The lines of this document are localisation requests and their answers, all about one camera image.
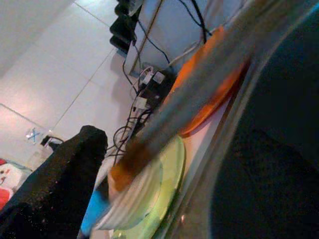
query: white wall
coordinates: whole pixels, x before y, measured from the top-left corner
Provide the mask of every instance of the white wall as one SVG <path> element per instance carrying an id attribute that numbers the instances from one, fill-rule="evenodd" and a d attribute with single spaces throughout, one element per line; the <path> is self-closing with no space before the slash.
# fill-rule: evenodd
<path id="1" fill-rule="evenodd" d="M 193 16 L 199 21 L 196 11 L 190 0 L 183 0 L 191 10 Z M 211 0 L 212 4 L 208 9 L 205 18 L 206 27 L 211 30 L 222 24 L 231 17 L 246 0 Z M 197 0 L 202 14 L 204 14 L 207 0 Z M 144 5 L 140 13 L 140 21 L 146 30 L 150 23 L 154 22 L 149 31 L 149 38 L 167 55 L 170 60 L 181 55 L 192 43 L 199 41 L 202 31 L 188 15 L 184 6 L 178 0 L 144 0 Z M 148 62 L 165 68 L 167 62 L 162 53 L 157 51 L 147 40 L 140 26 L 136 27 L 138 37 L 137 47 L 140 49 L 142 62 Z M 183 60 L 175 65 L 175 69 L 181 68 Z M 131 69 L 139 72 L 137 54 L 135 48 L 130 48 L 126 70 Z"/>
<path id="2" fill-rule="evenodd" d="M 73 0 L 0 0 L 0 78 Z"/>

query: wall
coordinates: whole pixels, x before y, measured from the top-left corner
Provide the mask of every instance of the wall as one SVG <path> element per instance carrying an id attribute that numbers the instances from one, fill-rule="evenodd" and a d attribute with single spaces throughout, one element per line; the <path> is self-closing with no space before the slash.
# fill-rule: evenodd
<path id="1" fill-rule="evenodd" d="M 0 77 L 73 0 L 0 1 Z"/>
<path id="2" fill-rule="evenodd" d="M 191 1 L 183 0 L 183 2 L 187 4 L 193 16 L 199 21 Z M 207 11 L 205 22 L 209 30 L 224 23 L 244 2 L 246 0 L 197 0 L 202 15 L 205 15 L 205 11 Z M 200 41 L 202 36 L 201 28 L 193 22 L 178 0 L 144 0 L 140 21 L 149 31 L 149 38 L 168 55 L 169 60 L 181 55 L 193 43 Z M 167 62 L 163 54 L 145 39 L 139 25 L 137 25 L 135 32 L 142 62 L 166 68 Z M 131 47 L 126 64 L 128 72 L 132 69 L 135 72 L 140 71 L 137 60 L 136 49 Z M 174 68 L 177 72 L 183 62 L 182 59 L 178 64 L 175 64 Z"/>

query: green plate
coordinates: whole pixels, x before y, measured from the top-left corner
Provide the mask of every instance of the green plate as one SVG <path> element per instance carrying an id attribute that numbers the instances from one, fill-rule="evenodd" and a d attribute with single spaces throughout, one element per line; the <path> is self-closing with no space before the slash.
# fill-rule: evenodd
<path id="1" fill-rule="evenodd" d="M 160 154 L 163 176 L 159 197 L 153 209 L 136 226 L 128 230 L 116 230 L 113 239 L 151 238 L 164 218 L 182 178 L 185 163 L 185 148 L 180 137 L 176 137 Z"/>

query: orange plate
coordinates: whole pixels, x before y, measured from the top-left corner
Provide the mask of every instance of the orange plate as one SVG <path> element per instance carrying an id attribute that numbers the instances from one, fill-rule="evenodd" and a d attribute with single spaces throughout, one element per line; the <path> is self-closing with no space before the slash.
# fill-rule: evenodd
<path id="1" fill-rule="evenodd" d="M 207 54 L 211 52 L 214 46 L 223 39 L 224 29 L 219 27 L 216 29 L 214 34 L 208 39 L 208 41 L 203 45 L 191 58 L 188 60 L 180 70 L 178 77 L 168 94 L 165 103 L 169 100 L 171 95 L 179 88 L 183 81 L 187 79 L 190 73 L 196 70 L 199 63 L 205 60 Z M 232 72 L 223 82 L 223 84 L 217 89 L 216 94 L 212 96 L 210 103 L 206 104 L 201 111 L 192 119 L 192 121 L 183 128 L 179 134 L 182 136 L 187 136 L 194 129 L 196 129 L 201 123 L 203 123 L 215 110 L 227 99 L 230 90 L 234 86 L 235 82 L 239 79 L 241 71 L 244 64 L 237 70 Z"/>

